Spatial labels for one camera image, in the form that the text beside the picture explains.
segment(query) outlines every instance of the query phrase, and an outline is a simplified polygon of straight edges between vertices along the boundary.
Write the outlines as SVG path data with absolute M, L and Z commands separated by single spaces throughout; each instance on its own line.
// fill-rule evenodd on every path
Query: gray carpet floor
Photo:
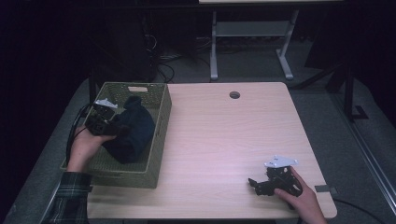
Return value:
M 312 77 L 318 69 L 305 68 L 304 62 L 311 43 L 292 42 L 287 53 L 294 80 L 283 77 L 275 49 L 281 42 L 254 42 L 237 46 L 237 50 L 219 47 L 217 82 L 280 81 L 292 86 Z M 167 65 L 175 71 L 173 83 L 210 82 L 208 51 L 198 54 L 199 59 L 180 58 Z M 167 76 L 172 71 L 160 66 Z M 342 91 L 329 94 L 324 90 L 328 77 L 300 91 L 290 91 L 304 129 L 318 159 L 327 184 L 334 189 L 334 199 L 356 204 L 381 218 L 385 223 L 396 223 L 396 216 L 375 181 L 360 145 L 348 128 L 344 115 L 340 113 L 334 99 L 342 98 Z M 154 82 L 163 82 L 157 76 Z M 45 146 L 34 170 L 19 197 L 10 209 L 4 223 L 37 223 L 44 216 L 52 192 L 56 189 L 62 171 L 64 150 L 70 127 L 78 110 L 89 102 L 88 81 L 81 83 L 71 99 L 64 115 L 59 120 L 52 136 Z M 361 105 L 369 119 L 357 120 L 356 127 L 372 150 L 378 163 L 396 184 L 396 130 L 376 106 L 370 92 L 359 81 L 355 82 L 355 105 Z M 362 211 L 344 203 L 335 202 L 337 217 L 329 223 L 379 223 Z M 294 219 L 277 220 L 276 223 L 296 223 Z M 146 220 L 93 219 L 91 223 L 146 223 Z

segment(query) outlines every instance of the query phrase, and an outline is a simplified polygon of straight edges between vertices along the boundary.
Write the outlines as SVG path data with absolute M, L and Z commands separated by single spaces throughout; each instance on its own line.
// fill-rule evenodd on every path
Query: background desk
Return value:
M 311 188 L 326 184 L 283 83 L 173 84 L 169 90 L 158 188 L 94 186 L 89 218 L 297 217 L 248 184 L 249 177 L 267 180 L 263 163 L 275 154 L 297 159 Z M 325 217 L 336 216 L 330 193 L 318 193 L 318 200 Z

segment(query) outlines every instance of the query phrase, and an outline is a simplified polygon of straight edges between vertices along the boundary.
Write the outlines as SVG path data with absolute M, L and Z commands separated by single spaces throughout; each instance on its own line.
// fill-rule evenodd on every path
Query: dark blue cloth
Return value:
M 124 104 L 125 110 L 113 119 L 116 125 L 127 126 L 114 140 L 103 147 L 121 163 L 135 162 L 154 135 L 155 123 L 139 96 L 131 96 Z

